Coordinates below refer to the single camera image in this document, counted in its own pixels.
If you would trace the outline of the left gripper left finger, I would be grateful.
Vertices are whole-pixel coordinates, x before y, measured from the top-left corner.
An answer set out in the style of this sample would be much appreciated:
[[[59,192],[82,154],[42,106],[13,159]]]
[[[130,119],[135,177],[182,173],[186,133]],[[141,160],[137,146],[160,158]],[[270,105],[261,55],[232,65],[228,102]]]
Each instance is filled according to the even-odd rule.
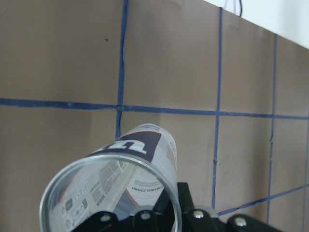
[[[168,232],[169,205],[156,205],[153,210],[140,210],[119,220],[116,214],[101,211],[79,225],[81,232]]]

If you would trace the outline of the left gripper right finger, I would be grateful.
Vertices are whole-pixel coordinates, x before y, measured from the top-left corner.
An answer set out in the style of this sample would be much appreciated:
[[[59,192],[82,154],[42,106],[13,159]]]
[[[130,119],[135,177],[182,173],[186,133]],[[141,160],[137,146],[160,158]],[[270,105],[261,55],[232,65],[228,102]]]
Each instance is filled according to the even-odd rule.
[[[279,229],[245,214],[233,215],[223,222],[213,208],[194,205],[186,182],[178,182],[177,188],[183,232],[280,232]]]

